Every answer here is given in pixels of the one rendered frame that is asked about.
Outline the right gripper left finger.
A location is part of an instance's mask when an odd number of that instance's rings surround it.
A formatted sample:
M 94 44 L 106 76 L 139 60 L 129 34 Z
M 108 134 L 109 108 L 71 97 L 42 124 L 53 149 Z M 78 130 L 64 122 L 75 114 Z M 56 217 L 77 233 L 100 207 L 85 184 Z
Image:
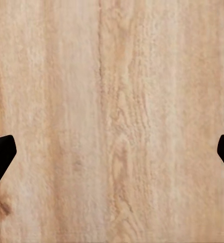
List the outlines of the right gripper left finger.
M 0 137 L 0 180 L 17 154 L 16 143 L 12 135 Z

